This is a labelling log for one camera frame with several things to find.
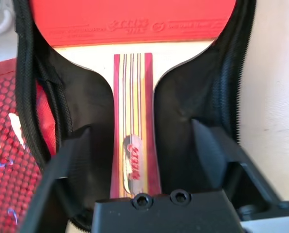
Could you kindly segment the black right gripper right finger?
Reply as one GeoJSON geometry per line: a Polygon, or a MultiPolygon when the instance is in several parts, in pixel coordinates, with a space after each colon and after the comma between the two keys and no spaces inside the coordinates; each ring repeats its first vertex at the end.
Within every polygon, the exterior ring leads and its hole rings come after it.
{"type": "Polygon", "coordinates": [[[223,189],[239,214],[289,214],[283,201],[250,157],[217,126],[192,120],[196,151],[213,189],[223,189]]]}

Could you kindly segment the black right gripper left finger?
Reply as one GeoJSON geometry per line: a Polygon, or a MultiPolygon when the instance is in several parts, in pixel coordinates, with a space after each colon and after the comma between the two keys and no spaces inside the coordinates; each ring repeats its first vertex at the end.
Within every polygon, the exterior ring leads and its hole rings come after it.
{"type": "Polygon", "coordinates": [[[85,213],[91,128],[74,132],[48,163],[32,198],[22,233],[63,233],[67,222],[85,213]]]}

